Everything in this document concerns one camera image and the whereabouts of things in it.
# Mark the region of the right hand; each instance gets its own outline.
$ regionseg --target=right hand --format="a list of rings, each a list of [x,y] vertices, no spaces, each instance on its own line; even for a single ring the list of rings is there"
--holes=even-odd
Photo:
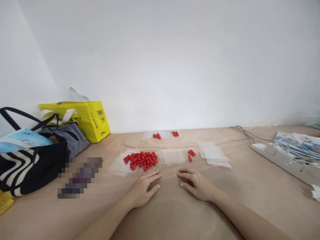
[[[148,191],[149,185],[161,177],[161,174],[158,173],[158,169],[148,171],[132,185],[124,197],[127,202],[131,203],[131,208],[137,208],[145,205],[160,189],[160,185],[157,184]]]
[[[204,176],[192,168],[181,168],[178,177],[189,179],[193,186],[188,183],[180,183],[180,186],[194,195],[196,198],[203,201],[212,201],[213,193],[216,187],[212,185]]]

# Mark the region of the yellow shopping bag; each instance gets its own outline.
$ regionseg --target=yellow shopping bag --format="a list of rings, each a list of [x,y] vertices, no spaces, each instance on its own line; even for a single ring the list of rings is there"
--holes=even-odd
[[[77,92],[73,88],[70,88],[70,91],[76,99],[80,96],[82,99],[86,100],[86,102],[40,104],[41,110],[48,110],[43,111],[46,113],[45,117],[49,118],[52,116],[52,113],[49,112],[58,113],[60,118],[59,126],[76,122],[80,130],[91,143],[100,142],[110,133],[110,128],[101,101],[91,102],[83,93]],[[67,118],[70,116],[69,121],[63,121],[65,116],[67,116]]]

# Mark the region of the wooden surface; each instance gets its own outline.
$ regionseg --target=wooden surface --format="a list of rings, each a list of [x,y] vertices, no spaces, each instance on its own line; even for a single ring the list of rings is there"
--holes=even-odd
[[[250,132],[273,139],[278,131],[317,135],[304,126],[256,127]],[[102,157],[102,173],[81,199],[57,199],[58,179],[42,189],[15,199],[0,216],[1,239],[70,239],[104,209],[123,196],[143,173],[125,178],[107,173],[127,147],[142,151],[159,148],[192,148],[197,154],[191,166],[213,184],[277,226],[292,239],[320,239],[320,203],[311,187],[250,149],[242,131],[232,128],[184,130],[169,140],[141,140],[142,133],[109,135],[91,144],[79,158]],[[233,169],[208,166],[199,156],[197,141],[213,142],[230,159]],[[179,167],[160,168],[154,184],[161,189],[143,207],[124,218],[112,239],[242,239],[213,204],[195,199],[183,190],[176,176]]]

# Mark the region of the white power strip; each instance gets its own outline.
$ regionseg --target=white power strip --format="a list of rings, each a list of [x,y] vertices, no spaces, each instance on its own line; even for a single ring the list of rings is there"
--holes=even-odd
[[[295,155],[283,152],[287,157],[279,153],[272,143],[267,145],[255,143],[251,145],[251,148],[306,184],[310,186],[312,184],[320,186],[320,164],[308,164],[293,160],[291,158],[294,158]]]

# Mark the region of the white wall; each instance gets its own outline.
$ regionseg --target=white wall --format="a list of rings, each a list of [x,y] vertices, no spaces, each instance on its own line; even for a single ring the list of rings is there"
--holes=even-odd
[[[318,0],[19,0],[57,86],[112,133],[320,116]]]
[[[0,108],[14,107],[39,117],[39,103],[55,102],[58,89],[16,0],[0,1]],[[35,122],[15,114],[22,128]],[[0,116],[0,137],[14,129]]]

